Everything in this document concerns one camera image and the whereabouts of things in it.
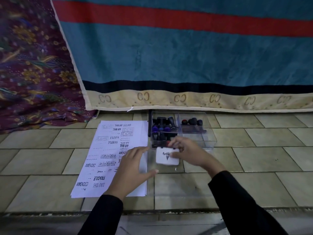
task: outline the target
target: black stripe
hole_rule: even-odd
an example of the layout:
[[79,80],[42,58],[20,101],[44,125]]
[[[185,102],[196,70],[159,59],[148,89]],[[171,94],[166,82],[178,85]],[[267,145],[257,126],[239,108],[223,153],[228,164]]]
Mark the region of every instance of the black stripe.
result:
[[216,92],[228,95],[251,94],[305,94],[313,92],[313,86],[288,85],[288,86],[225,86],[214,83],[168,83],[163,81],[111,81],[107,83],[93,83],[83,81],[86,90],[100,93],[110,93],[119,90],[166,90],[179,92]]

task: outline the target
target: floral pattern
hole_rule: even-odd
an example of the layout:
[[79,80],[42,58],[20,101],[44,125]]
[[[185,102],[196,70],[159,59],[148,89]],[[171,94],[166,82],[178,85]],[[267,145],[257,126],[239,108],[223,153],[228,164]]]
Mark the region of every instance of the floral pattern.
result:
[[87,122],[50,0],[0,2],[0,134]]

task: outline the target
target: red stripe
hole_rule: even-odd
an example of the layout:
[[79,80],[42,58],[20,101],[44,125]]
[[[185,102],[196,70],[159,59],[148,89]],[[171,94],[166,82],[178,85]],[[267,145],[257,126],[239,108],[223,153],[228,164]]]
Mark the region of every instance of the red stripe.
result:
[[54,0],[53,4],[58,18],[65,22],[148,26],[241,35],[313,37],[313,21],[109,6],[78,1]]

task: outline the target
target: paper sheet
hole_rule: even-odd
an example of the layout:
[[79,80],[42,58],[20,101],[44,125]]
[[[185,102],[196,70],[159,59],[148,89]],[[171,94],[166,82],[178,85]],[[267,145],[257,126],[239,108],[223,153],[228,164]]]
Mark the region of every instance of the paper sheet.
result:
[[[72,190],[72,198],[100,197],[109,187],[127,150],[148,144],[147,121],[101,121],[92,140],[87,158]],[[139,165],[147,172],[147,153]],[[145,196],[144,182],[128,196]]]

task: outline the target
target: left hand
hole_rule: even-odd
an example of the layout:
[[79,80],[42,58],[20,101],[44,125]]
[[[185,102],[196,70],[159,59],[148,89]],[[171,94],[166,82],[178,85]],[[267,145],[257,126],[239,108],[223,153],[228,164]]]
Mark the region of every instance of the left hand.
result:
[[136,147],[127,151],[105,195],[113,195],[123,201],[129,193],[159,172],[158,170],[151,170],[145,174],[139,172],[140,159],[148,149],[149,147]]

